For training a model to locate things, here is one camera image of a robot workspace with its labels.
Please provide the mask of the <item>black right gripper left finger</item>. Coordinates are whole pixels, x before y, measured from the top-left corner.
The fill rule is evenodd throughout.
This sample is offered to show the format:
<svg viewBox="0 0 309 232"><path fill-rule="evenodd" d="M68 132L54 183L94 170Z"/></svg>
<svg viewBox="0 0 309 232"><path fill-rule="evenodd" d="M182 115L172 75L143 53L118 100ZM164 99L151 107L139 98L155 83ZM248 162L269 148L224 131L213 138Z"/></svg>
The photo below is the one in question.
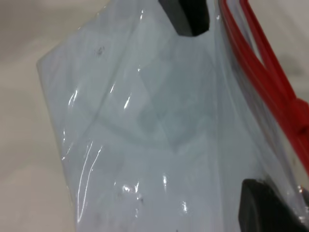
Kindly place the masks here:
<svg viewBox="0 0 309 232"><path fill-rule="evenodd" d="M178 35L196 37L210 29L206 0L159 0Z"/></svg>

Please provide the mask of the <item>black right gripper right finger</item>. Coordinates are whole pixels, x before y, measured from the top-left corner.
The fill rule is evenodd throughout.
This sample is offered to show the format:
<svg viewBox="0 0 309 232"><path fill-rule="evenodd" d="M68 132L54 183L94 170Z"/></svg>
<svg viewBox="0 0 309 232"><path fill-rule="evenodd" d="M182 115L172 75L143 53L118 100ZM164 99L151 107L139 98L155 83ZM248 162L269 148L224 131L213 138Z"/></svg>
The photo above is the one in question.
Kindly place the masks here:
<svg viewBox="0 0 309 232"><path fill-rule="evenodd" d="M239 204L241 232L307 232L307 227L266 183L242 182Z"/></svg>

